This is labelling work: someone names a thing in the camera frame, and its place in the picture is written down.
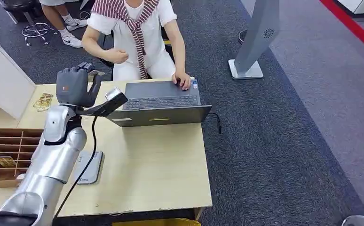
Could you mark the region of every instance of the card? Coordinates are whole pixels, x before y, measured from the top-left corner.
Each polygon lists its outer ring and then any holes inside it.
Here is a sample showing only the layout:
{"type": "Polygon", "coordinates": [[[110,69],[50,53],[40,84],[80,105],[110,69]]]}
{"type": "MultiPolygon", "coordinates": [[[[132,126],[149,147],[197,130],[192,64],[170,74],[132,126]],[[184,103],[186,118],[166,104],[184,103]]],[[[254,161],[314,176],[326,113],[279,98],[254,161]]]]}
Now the card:
{"type": "Polygon", "coordinates": [[[105,73],[98,71],[98,70],[92,70],[89,74],[88,74],[88,82],[93,82],[94,81],[94,76],[95,75],[99,75],[99,76],[103,76],[105,73]]]}
{"type": "Polygon", "coordinates": [[[39,100],[34,103],[33,107],[36,108],[39,112],[46,111],[50,108],[50,104],[52,103],[52,97],[52,94],[43,93],[39,100]]]}
{"type": "Polygon", "coordinates": [[[0,156],[0,165],[6,168],[14,168],[16,162],[10,156],[0,156]]]}

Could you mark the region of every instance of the person's arm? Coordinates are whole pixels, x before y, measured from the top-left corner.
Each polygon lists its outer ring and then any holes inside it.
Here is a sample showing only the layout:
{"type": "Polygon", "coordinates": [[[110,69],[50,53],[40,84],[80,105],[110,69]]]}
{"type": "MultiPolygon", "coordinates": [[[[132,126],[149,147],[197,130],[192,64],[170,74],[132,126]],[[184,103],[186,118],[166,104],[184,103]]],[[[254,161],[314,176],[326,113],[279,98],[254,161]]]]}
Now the person's arm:
{"type": "Polygon", "coordinates": [[[183,41],[183,37],[179,31],[176,20],[171,20],[165,24],[164,29],[171,42],[172,52],[175,59],[176,72],[172,76],[172,80],[176,84],[176,79],[180,79],[180,86],[182,86],[182,89],[187,90],[190,88],[191,81],[190,76],[185,72],[185,42],[183,41]]]}
{"type": "Polygon", "coordinates": [[[128,53],[121,49],[111,48],[109,50],[102,49],[97,41],[99,39],[100,32],[88,26],[82,37],[82,47],[95,57],[102,58],[104,60],[113,62],[115,64],[123,63],[128,59],[128,53]]]}

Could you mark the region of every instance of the white cabinet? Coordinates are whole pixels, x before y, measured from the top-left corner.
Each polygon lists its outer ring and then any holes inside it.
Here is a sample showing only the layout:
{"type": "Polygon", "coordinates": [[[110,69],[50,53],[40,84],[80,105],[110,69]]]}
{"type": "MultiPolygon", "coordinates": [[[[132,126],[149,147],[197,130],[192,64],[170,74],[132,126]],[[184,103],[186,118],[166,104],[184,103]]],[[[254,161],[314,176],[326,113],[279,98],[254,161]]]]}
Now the white cabinet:
{"type": "Polygon", "coordinates": [[[0,108],[19,119],[34,90],[35,83],[0,47],[0,108]]]}
{"type": "Polygon", "coordinates": [[[364,0],[338,0],[338,1],[354,14],[364,13],[364,0]]]}

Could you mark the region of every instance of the white t-shirt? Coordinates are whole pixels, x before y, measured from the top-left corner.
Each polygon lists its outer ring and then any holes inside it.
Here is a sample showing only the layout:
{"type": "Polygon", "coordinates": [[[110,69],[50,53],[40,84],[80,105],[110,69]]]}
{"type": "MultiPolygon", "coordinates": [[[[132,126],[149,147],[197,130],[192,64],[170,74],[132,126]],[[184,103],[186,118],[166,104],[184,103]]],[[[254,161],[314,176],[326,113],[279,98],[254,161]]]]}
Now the white t-shirt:
{"type": "MultiPolygon", "coordinates": [[[[128,14],[132,19],[137,19],[143,11],[144,1],[136,8],[130,7],[124,0],[128,14]]],[[[160,25],[164,27],[168,22],[176,20],[176,14],[169,0],[159,0],[152,15],[142,24],[143,38],[145,43],[145,67],[150,67],[162,51],[165,51],[163,38],[161,37],[160,25]]],[[[135,40],[126,23],[119,19],[92,13],[88,19],[88,25],[104,34],[114,31],[114,48],[125,50],[129,58],[127,62],[138,66],[135,40]]]]}

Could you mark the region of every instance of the laptop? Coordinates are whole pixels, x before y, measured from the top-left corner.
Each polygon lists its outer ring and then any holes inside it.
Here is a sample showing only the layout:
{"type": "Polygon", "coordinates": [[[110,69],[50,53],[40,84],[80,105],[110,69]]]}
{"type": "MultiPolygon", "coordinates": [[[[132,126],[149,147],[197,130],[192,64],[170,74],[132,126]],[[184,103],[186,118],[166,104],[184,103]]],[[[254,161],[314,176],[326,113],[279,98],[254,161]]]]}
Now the laptop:
{"type": "Polygon", "coordinates": [[[124,110],[200,106],[197,80],[192,80],[188,90],[182,90],[172,81],[127,83],[125,96],[128,98],[124,110]]]}
{"type": "Polygon", "coordinates": [[[125,95],[123,109],[107,116],[121,127],[198,123],[212,107],[201,106],[197,80],[186,91],[172,81],[128,83],[125,95]]]}

